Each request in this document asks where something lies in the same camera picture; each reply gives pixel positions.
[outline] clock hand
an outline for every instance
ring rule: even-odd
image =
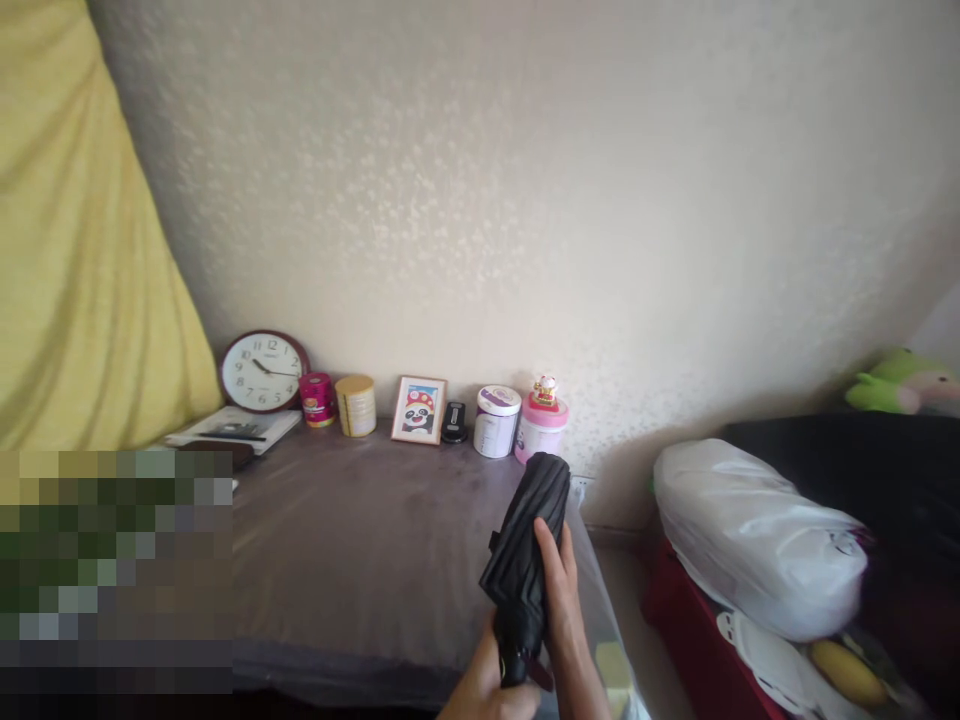
[[[294,375],[293,373],[278,373],[276,370],[267,370],[267,368],[263,366],[263,363],[261,363],[256,358],[253,359],[253,364],[256,365],[258,368],[260,368],[261,370],[263,370],[267,375],[286,375],[287,377],[300,377],[299,375]]]

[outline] folded umbrella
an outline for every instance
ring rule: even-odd
[[[500,646],[502,687],[519,685],[530,671],[544,689],[553,689],[538,662],[547,627],[547,596],[533,521],[543,518],[559,546],[569,492],[570,466],[556,455],[536,453],[527,462],[500,532],[490,537],[493,555],[480,576],[480,587],[497,606],[493,629]]]

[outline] white plastic bag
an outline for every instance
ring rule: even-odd
[[[860,607],[867,557],[839,510],[817,505],[722,440],[680,443],[654,467],[667,538],[714,600],[795,642],[840,630]]]

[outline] picture frame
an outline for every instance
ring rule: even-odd
[[[446,380],[404,375],[400,378],[390,439],[439,445],[446,402]]]

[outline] stuffed toy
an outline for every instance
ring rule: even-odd
[[[858,382],[846,399],[858,410],[916,415],[930,403],[960,400],[960,382],[945,365],[897,348]]]

